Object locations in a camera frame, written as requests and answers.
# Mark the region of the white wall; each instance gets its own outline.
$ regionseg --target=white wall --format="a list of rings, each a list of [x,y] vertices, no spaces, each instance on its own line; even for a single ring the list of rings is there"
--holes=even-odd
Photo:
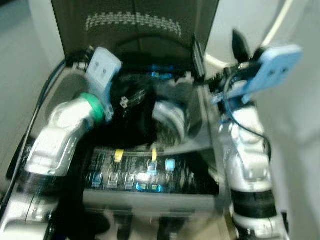
[[[49,74],[28,1],[0,7],[0,190]]]
[[[248,37],[253,50],[261,44],[283,3],[221,0],[207,53],[233,62],[234,27]],[[320,2],[295,0],[273,42],[299,44],[304,58],[285,84],[255,95],[261,121],[271,138],[274,191],[279,210],[288,210],[291,240],[320,239],[319,26]],[[211,74],[217,71],[212,66],[208,69]]]

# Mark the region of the green ring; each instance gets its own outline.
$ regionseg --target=green ring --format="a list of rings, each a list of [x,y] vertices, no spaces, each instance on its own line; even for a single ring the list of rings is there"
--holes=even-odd
[[[88,101],[93,109],[93,118],[97,124],[101,124],[105,119],[105,109],[100,103],[100,101],[92,94],[89,93],[81,93],[81,97]]]

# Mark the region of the open box lid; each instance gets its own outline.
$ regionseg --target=open box lid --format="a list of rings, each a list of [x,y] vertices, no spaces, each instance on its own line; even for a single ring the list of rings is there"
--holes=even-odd
[[[66,57],[92,46],[123,62],[191,66],[194,39],[204,53],[219,0],[51,1]]]

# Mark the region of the white cable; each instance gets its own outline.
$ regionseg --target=white cable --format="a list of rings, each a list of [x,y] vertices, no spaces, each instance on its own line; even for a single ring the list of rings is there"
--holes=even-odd
[[[262,44],[261,44],[262,47],[265,47],[271,43],[272,39],[277,34],[280,26],[284,22],[284,19],[286,18],[293,2],[294,2],[294,0],[286,0],[284,2],[283,7],[282,7],[278,17],[276,18],[276,20],[274,21],[274,23],[272,25],[272,28],[270,29],[270,31],[268,32],[268,34],[266,35],[266,37],[262,41]],[[208,53],[205,53],[204,58],[210,65],[212,65],[213,67],[218,68],[218,69],[224,69],[224,68],[227,68],[227,67],[233,65],[231,62],[221,61],[221,60],[215,58],[214,56],[209,55]]]
[[[267,36],[265,37],[265,39],[263,40],[263,42],[261,44],[262,47],[269,45],[271,43],[272,39],[274,39],[279,28],[281,27],[282,23],[284,22],[293,2],[294,2],[294,0],[286,0],[284,2],[283,7],[282,7],[278,17],[274,21],[272,28],[270,29],[269,33],[267,34]]]

